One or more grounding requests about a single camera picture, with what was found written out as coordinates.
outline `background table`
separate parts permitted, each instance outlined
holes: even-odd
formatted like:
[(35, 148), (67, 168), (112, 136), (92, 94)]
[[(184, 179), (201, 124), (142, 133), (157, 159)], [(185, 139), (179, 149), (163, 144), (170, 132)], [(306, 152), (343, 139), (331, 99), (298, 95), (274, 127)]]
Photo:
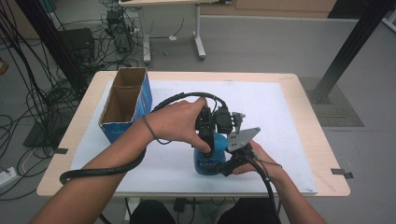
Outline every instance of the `background table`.
[[(93, 78), (91, 86), (60, 144), (60, 147), (68, 148), (68, 152), (65, 155), (54, 155), (49, 169), (37, 189), (39, 195), (53, 195), (62, 186), (59, 176), (70, 169), (76, 148), (87, 129), (93, 110), (96, 108), (106, 84), (115, 75), (116, 72), (99, 72)], [(349, 194), (350, 190), (344, 177), (333, 175), (331, 172), (331, 168), (339, 168), (339, 165), (297, 76), (292, 74), (201, 72), (148, 72), (148, 75), (150, 80), (234, 80), (279, 83), (318, 187), (318, 193), (315, 196), (347, 196)]]
[(201, 59), (204, 59), (206, 54), (204, 45), (201, 40), (201, 8), (202, 3), (214, 3), (219, 0), (132, 0), (127, 2), (119, 1), (121, 7), (136, 7), (138, 9), (140, 29), (143, 36), (143, 61), (145, 64), (149, 64), (151, 61), (150, 48), (149, 48), (149, 35), (146, 32), (144, 6), (160, 6), (160, 5), (180, 5), (190, 4), (195, 5), (195, 31), (193, 33), (195, 45), (198, 49), (198, 55)]

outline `cardboard box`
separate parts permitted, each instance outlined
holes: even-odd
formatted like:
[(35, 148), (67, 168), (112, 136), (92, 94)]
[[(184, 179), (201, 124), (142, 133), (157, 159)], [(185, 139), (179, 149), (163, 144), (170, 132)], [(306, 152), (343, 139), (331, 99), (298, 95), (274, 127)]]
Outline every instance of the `cardboard box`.
[(114, 78), (99, 126), (110, 143), (137, 119), (151, 111), (152, 96), (146, 68), (121, 68)]

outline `black pants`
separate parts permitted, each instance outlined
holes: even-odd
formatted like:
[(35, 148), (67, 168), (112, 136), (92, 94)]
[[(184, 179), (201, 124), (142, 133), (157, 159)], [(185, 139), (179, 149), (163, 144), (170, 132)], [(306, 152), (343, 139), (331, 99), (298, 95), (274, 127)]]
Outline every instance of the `black pants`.
[[(276, 223), (271, 203), (266, 198), (240, 199), (233, 208), (225, 212), (219, 224)], [(175, 224), (166, 207), (154, 200), (140, 203), (131, 215), (133, 224)]]

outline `blue jar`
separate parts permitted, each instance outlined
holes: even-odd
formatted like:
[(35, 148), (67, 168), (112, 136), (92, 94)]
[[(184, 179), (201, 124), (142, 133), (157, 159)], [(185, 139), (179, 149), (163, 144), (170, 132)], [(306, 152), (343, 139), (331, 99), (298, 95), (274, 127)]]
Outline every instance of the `blue jar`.
[(205, 158), (204, 153), (199, 149), (194, 149), (195, 171), (200, 175), (218, 175), (217, 171), (207, 171), (206, 167), (213, 167), (225, 162), (224, 150), (227, 147), (227, 138), (222, 134), (215, 133), (215, 151), (211, 158)]

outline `white paper sheet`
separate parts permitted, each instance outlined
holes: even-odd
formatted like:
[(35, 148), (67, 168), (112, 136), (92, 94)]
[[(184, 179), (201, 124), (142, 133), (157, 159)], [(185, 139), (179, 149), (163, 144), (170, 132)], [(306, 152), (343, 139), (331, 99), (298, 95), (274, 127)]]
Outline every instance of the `white paper sheet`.
[[(153, 107), (164, 99), (191, 91), (204, 91), (224, 100), (231, 112), (246, 115), (242, 129), (260, 127), (254, 138), (288, 172), (302, 193), (317, 193), (314, 178), (307, 164), (299, 136), (291, 118), (288, 105), (278, 83), (235, 81), (150, 81)], [(111, 81), (107, 84), (100, 103), (94, 111), (73, 159), (71, 169), (79, 169), (104, 148), (109, 146), (98, 120), (108, 96)], [(214, 103), (208, 100), (213, 108)], [(198, 175), (194, 170), (193, 149), (185, 143), (173, 142), (163, 146), (157, 142), (148, 145), (142, 163), (130, 171), (120, 183), (117, 192), (246, 194), (266, 192), (260, 176)]]

